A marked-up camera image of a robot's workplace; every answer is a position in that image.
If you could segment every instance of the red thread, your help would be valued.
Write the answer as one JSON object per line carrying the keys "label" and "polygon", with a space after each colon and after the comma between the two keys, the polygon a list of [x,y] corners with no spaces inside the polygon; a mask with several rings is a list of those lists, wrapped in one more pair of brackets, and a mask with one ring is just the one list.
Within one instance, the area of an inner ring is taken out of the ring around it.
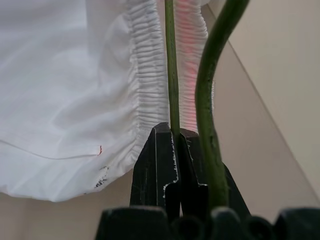
{"label": "red thread", "polygon": [[100,153],[98,154],[98,156],[102,153],[102,146],[100,146]]}

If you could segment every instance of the gathered fabric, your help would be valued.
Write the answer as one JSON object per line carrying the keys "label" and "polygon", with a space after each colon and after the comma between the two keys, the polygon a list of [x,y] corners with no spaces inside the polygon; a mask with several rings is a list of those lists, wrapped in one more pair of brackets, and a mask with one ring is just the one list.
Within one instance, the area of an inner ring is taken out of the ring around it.
{"label": "gathered fabric", "polygon": [[[207,34],[200,0],[175,0],[181,127]],[[133,168],[169,122],[163,0],[0,2],[0,191],[64,201]]]}

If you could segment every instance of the white cloth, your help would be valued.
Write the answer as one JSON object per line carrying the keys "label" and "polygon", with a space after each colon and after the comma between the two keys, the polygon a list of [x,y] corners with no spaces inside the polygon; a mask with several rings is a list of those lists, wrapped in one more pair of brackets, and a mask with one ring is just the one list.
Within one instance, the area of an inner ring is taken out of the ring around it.
{"label": "white cloth", "polygon": [[[176,0],[181,127],[207,29]],[[0,191],[63,201],[129,171],[168,122],[163,0],[0,1]]]}

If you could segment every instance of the red stitch mark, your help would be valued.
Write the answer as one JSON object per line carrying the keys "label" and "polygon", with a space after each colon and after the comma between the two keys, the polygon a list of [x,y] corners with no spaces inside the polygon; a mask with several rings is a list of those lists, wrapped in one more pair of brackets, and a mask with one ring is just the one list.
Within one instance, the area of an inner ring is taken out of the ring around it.
{"label": "red stitch mark", "polygon": [[100,146],[100,153],[98,154],[98,156],[102,153],[102,146]]}

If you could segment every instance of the beige wall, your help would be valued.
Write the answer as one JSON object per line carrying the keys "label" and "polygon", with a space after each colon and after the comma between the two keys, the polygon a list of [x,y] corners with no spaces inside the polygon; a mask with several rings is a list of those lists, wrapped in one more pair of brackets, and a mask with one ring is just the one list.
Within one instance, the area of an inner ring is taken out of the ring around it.
{"label": "beige wall", "polygon": [[[217,15],[224,0],[212,0]],[[320,1],[252,0],[230,38],[320,197]]]}

